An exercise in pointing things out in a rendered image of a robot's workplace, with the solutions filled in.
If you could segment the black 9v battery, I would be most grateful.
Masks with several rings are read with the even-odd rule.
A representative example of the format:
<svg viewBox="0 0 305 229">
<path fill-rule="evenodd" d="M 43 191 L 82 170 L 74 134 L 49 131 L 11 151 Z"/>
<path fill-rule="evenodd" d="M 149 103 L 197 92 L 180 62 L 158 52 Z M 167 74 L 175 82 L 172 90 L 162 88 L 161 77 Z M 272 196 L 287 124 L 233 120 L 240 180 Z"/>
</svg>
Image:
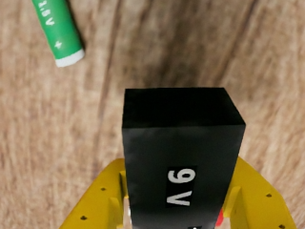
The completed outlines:
<svg viewBox="0 0 305 229">
<path fill-rule="evenodd" d="M 224 87 L 125 89 L 132 229 L 214 229 L 246 125 Z"/>
</svg>

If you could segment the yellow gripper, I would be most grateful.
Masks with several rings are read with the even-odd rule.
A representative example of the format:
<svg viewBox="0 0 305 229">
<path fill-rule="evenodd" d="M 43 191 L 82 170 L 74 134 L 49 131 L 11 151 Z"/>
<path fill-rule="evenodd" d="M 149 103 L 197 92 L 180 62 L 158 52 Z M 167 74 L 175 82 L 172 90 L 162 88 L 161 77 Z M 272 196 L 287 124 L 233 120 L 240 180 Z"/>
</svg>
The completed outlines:
<svg viewBox="0 0 305 229">
<path fill-rule="evenodd" d="M 124 158 L 110 162 L 78 200 L 58 229 L 123 228 L 128 198 Z M 231 229 L 297 229 L 275 187 L 240 156 L 222 212 Z"/>
</svg>

